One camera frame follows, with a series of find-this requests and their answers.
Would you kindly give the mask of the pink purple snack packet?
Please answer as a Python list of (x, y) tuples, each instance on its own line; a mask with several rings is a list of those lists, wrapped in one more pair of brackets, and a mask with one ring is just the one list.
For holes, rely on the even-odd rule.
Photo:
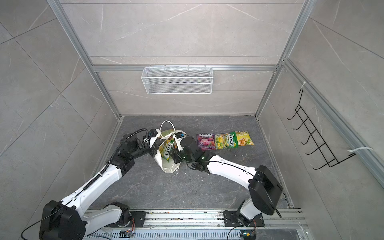
[(198, 146), (202, 151), (216, 150), (214, 133), (197, 134), (197, 141)]

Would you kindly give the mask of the white floral paper bag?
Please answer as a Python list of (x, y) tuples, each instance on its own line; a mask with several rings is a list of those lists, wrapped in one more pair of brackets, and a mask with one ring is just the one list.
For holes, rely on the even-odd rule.
[(162, 122), (159, 129), (150, 140), (150, 146), (156, 149), (155, 161), (164, 173), (171, 174), (178, 171), (180, 158), (178, 153), (183, 150), (181, 141), (187, 136), (182, 130), (176, 130), (171, 121)]

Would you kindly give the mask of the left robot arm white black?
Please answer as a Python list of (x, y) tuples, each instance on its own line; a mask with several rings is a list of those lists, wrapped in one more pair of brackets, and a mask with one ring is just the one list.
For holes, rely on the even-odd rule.
[(160, 134), (159, 129), (142, 129), (125, 136), (100, 172), (61, 201), (46, 204), (39, 239), (82, 240), (107, 225), (129, 220), (129, 207), (118, 203), (107, 205), (92, 217), (85, 213), (105, 190), (133, 167), (136, 158), (156, 155), (158, 148), (154, 143)]

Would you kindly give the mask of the yellow chips snack bag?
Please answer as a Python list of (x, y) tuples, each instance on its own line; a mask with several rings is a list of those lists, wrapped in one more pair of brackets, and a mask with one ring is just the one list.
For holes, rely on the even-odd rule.
[(236, 132), (238, 146), (254, 146), (254, 142), (252, 141), (249, 132), (242, 131)]

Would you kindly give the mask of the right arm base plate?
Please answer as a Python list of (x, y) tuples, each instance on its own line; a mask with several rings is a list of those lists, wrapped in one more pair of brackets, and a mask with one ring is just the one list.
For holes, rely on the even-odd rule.
[(252, 220), (242, 216), (239, 211), (223, 211), (226, 227), (264, 227), (265, 222), (262, 214), (256, 215)]

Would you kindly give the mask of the green white snack bag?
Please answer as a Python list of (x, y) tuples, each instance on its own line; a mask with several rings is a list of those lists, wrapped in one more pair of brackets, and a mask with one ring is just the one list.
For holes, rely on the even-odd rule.
[(215, 145), (217, 150), (221, 149), (235, 149), (239, 147), (237, 134), (236, 132), (216, 134), (215, 135)]

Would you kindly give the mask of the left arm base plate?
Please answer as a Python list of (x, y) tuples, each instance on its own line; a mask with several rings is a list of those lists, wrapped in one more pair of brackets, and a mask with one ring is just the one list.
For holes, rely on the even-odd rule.
[(144, 211), (133, 211), (133, 212), (124, 212), (121, 216), (121, 219), (118, 223), (118, 226), (121, 228), (142, 228), (146, 219), (146, 212)]

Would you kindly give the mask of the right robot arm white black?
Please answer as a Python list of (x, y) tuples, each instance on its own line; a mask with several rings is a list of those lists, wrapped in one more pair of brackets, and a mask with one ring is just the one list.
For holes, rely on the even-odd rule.
[(177, 160), (191, 164), (196, 171), (218, 175), (231, 180), (249, 191), (250, 198), (244, 200), (237, 210), (238, 221), (245, 226), (251, 224), (261, 214), (272, 216), (277, 213), (277, 204), (283, 193), (283, 187), (266, 166), (242, 166), (210, 152), (202, 151), (195, 139), (185, 137), (175, 139)]

